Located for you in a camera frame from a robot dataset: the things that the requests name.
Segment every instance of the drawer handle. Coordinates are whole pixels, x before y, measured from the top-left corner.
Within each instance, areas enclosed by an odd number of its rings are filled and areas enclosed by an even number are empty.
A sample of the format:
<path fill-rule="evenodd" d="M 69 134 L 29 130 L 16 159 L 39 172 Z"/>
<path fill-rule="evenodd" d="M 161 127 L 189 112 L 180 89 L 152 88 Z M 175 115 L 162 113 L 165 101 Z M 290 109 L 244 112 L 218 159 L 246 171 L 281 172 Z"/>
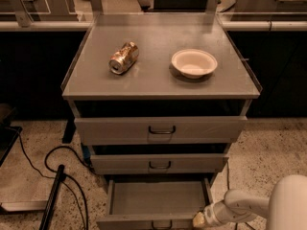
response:
<path fill-rule="evenodd" d="M 148 132 L 150 134 L 174 134 L 176 132 L 176 126 L 172 127 L 172 130 L 170 131 L 158 131 L 158 130 L 152 130 L 152 127 L 148 127 Z"/>
<path fill-rule="evenodd" d="M 166 166 L 153 166 L 152 165 L 152 161 L 150 161 L 150 168 L 151 169 L 154 169 L 154 170 L 161 170 L 161 169 L 170 169 L 171 168 L 171 165 L 172 165 L 172 163 L 171 163 L 171 161 L 169 161 L 169 163 L 168 163 L 168 165 L 166 165 Z"/>
<path fill-rule="evenodd" d="M 166 226 L 166 227 L 155 227 L 154 226 L 154 222 L 152 221 L 152 228 L 154 230 L 168 230 L 168 229 L 172 229 L 172 227 L 173 227 L 173 222 L 172 221 L 170 221 L 170 226 Z"/>

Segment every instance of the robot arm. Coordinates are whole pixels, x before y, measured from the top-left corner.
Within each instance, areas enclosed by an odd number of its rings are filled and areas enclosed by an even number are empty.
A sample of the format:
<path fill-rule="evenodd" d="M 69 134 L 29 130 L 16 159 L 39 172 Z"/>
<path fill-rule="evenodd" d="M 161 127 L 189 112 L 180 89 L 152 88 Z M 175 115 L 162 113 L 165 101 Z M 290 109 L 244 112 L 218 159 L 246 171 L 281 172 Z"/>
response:
<path fill-rule="evenodd" d="M 224 200 L 208 205 L 193 219 L 195 228 L 247 222 L 257 216 L 267 219 L 267 230 L 307 230 L 307 177 L 289 175 L 281 179 L 268 198 L 229 190 Z"/>

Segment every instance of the can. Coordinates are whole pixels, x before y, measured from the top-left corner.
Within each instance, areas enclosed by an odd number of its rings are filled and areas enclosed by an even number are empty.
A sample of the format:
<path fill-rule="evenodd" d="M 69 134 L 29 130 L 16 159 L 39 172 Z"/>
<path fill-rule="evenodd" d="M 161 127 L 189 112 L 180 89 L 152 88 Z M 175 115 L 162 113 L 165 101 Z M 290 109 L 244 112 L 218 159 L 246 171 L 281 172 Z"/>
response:
<path fill-rule="evenodd" d="M 122 49 L 115 52 L 111 57 L 108 66 L 112 73 L 123 74 L 127 72 L 138 58 L 138 47 L 133 42 L 127 42 Z"/>

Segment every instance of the concrete floor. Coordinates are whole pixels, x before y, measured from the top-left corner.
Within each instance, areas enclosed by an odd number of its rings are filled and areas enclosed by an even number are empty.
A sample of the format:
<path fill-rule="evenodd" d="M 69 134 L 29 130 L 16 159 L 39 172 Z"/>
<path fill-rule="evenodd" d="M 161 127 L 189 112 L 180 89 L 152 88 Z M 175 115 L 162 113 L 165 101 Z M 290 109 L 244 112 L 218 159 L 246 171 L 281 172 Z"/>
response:
<path fill-rule="evenodd" d="M 136 0 L 102 0 L 107 12 L 140 12 Z M 91 10 L 87 0 L 75 0 L 76 10 L 87 14 Z M 54 147 L 61 145 L 65 129 L 64 121 L 15 121 L 14 126 L 23 127 L 21 133 L 25 150 L 34 166 L 43 174 L 54 176 L 44 166 L 44 157 Z M 80 137 L 75 133 L 69 144 L 81 155 Z M 307 175 L 307 119 L 251 119 L 248 120 L 238 141 L 229 151 L 230 188 L 242 189 L 256 196 L 270 196 L 273 185 L 288 174 Z M 104 216 L 106 193 L 103 181 L 83 167 L 68 150 L 57 150 L 49 165 L 56 169 L 65 165 L 65 172 L 74 176 L 82 185 L 89 212 L 89 229 L 98 229 L 96 219 Z M 47 200 L 53 181 L 34 171 L 17 141 L 0 168 L 0 202 Z M 223 198 L 227 190 L 227 167 L 219 173 L 212 187 L 215 201 Z M 82 202 L 81 194 L 72 181 L 66 179 Z M 42 213 L 0 216 L 1 230 L 38 229 Z M 264 230 L 266 221 L 257 218 L 250 225 Z M 228 224 L 221 230 L 234 229 Z M 82 218 L 75 198 L 64 186 L 60 186 L 59 197 L 50 229 L 83 229 Z M 238 229 L 250 229 L 239 224 Z"/>

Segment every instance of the bowl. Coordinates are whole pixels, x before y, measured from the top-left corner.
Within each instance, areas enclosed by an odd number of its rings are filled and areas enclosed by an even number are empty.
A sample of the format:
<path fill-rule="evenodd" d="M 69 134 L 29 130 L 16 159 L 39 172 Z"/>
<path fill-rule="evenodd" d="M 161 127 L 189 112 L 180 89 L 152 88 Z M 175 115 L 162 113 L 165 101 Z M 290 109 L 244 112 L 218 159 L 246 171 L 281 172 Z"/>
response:
<path fill-rule="evenodd" d="M 217 60 L 209 53 L 186 49 L 176 52 L 172 57 L 174 67 L 186 78 L 199 79 L 214 72 L 218 66 Z"/>

